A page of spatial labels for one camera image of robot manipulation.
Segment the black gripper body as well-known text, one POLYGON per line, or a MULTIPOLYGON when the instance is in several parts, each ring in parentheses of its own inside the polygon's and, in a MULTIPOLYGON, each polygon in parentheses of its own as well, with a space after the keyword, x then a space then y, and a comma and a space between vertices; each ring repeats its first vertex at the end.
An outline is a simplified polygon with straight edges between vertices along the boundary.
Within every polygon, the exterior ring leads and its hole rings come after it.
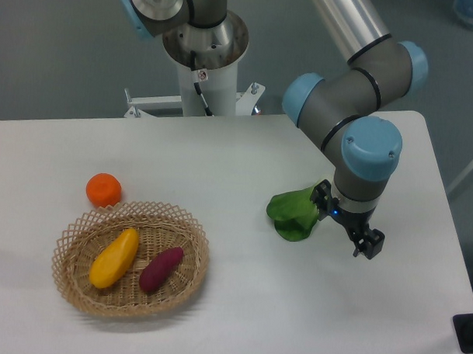
POLYGON ((335 197, 327 196, 323 201, 322 211, 345 229, 350 240, 367 240, 372 230, 369 227, 374 208, 365 212, 350 212, 339 205, 335 197))

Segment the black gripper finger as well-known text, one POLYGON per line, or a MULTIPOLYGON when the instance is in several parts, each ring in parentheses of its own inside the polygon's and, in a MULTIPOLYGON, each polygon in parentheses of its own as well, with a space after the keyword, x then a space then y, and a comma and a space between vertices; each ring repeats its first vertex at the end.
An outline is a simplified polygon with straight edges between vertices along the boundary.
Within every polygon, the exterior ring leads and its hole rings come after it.
POLYGON ((385 236, 382 231, 378 229, 366 227, 364 231, 354 231, 352 240, 354 243, 354 257, 363 255, 367 259, 372 259, 381 252, 385 236))
POLYGON ((311 192, 310 201, 318 211, 318 220, 322 221, 328 217, 332 211, 331 184, 327 179, 322 180, 311 192))

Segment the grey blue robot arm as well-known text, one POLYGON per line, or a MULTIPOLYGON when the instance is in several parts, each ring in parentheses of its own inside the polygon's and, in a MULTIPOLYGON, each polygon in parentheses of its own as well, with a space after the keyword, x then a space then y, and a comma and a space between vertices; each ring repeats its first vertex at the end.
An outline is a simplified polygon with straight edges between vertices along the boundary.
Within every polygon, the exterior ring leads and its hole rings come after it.
MULTIPOLYGON (((334 166, 332 180, 311 192, 319 217, 342 225, 355 253, 372 258, 384 235, 369 221, 402 152, 398 128, 375 113, 421 87, 429 65, 416 44, 391 37, 370 0, 312 1, 349 69, 330 81, 300 76, 282 107, 334 166)), ((163 39, 179 72, 185 116, 238 113, 236 66, 249 35, 227 0, 120 2, 139 36, 163 39)))

